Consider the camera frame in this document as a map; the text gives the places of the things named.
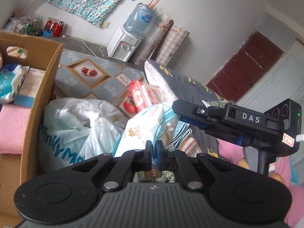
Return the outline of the green white rag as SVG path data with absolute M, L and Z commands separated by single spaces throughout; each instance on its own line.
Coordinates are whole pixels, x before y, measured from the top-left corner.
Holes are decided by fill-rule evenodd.
M 161 176 L 155 180 L 157 183 L 175 183 L 174 173 L 171 171 L 162 171 Z

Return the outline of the gold tissue pack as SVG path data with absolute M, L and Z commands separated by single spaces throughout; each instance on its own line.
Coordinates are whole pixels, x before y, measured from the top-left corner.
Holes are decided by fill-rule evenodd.
M 151 170 L 143 171 L 143 179 L 144 180 L 155 180 L 157 178 L 162 177 L 161 172 L 158 170 L 156 165 L 152 165 Z

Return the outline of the yellow striped plastic bag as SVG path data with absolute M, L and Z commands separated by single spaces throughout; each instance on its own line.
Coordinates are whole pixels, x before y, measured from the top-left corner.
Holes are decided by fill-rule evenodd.
M 114 156 L 121 157 L 130 150 L 145 149 L 146 142 L 162 141 L 165 149 L 179 149 L 182 142 L 191 134 L 188 123 L 180 120 L 180 115 L 172 109 L 172 102 L 152 105 L 141 110 L 126 125 L 121 138 L 114 148 Z

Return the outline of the pink wet wipes pack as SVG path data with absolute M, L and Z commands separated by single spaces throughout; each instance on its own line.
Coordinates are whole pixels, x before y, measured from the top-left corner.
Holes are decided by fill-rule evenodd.
M 167 102 L 161 89 L 155 85 L 132 81 L 129 91 L 139 112 L 152 105 Z

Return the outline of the dark grey yellow quilt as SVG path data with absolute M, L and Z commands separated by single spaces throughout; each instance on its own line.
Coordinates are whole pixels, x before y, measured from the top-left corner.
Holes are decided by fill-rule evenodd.
M 223 108 L 226 103 L 235 104 L 232 100 L 226 100 L 198 81 L 153 60 L 144 61 L 144 71 L 148 83 L 158 86 L 161 93 L 170 102 L 181 99 L 204 108 L 211 106 Z M 174 137 L 167 146 L 167 150 L 181 150 L 190 157 L 206 153 L 234 164 L 243 157 L 242 149 L 238 148 L 237 145 L 207 135 L 197 126 L 182 121 L 178 122 Z

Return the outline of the dark red door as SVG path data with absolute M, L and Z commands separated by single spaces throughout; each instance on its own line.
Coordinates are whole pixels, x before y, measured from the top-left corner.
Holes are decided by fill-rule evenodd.
M 282 54 L 278 46 L 256 31 L 207 83 L 207 87 L 236 102 L 274 66 Z

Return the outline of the patterned floor mat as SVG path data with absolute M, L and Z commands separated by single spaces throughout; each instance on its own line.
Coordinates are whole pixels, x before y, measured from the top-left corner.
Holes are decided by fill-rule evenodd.
M 138 112 L 129 92 L 132 81 L 145 82 L 144 73 L 124 64 L 65 49 L 59 60 L 54 93 L 60 98 L 105 100 L 132 118 Z

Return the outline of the white water dispenser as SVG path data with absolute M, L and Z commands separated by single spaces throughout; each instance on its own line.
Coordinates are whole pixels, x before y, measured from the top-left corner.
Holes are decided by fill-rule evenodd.
M 140 43 L 141 38 L 133 36 L 123 27 L 119 27 L 106 48 L 108 57 L 127 62 Z

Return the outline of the rolled checkered mat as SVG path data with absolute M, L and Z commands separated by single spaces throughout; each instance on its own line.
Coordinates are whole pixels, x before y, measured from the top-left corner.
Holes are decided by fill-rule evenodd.
M 155 61 L 163 66 L 168 66 L 189 34 L 187 30 L 173 23 L 157 50 Z

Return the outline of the white paper box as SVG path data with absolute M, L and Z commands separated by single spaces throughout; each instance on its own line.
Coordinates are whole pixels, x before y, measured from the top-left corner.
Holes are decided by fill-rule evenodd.
M 22 83 L 21 89 L 14 100 L 15 105 L 28 108 L 33 106 L 45 73 L 45 70 L 37 68 L 29 69 L 27 76 Z

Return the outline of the pink towel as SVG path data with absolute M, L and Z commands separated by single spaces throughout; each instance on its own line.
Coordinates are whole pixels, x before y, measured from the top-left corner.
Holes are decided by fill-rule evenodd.
M 3 104 L 1 108 L 1 154 L 21 154 L 31 108 Z

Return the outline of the blue white wipes pack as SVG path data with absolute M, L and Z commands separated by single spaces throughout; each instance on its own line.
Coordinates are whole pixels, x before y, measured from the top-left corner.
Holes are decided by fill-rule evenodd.
M 16 63 L 3 65 L 1 68 L 1 105 L 8 104 L 15 100 L 23 81 L 29 71 L 29 66 Z

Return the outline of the blue bowl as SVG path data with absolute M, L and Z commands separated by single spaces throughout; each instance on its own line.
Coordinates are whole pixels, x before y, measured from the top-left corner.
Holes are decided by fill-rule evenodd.
M 51 38 L 53 36 L 53 32 L 51 30 L 42 30 L 42 36 Z

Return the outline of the brown cardboard box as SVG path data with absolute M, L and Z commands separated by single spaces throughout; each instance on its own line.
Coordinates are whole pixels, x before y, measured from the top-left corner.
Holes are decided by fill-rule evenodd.
M 53 40 L 1 31 L 1 53 L 8 63 L 45 71 L 30 110 L 21 154 L 1 154 L 1 227 L 16 227 L 21 219 L 14 205 L 14 193 L 38 172 L 38 135 L 42 113 L 49 103 L 63 44 Z

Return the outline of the red packages by wall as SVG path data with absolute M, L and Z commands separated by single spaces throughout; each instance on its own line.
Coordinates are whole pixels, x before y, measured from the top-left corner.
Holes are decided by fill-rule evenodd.
M 46 21 L 44 30 L 51 30 L 53 32 L 52 37 L 60 37 L 65 26 L 64 21 L 49 17 Z

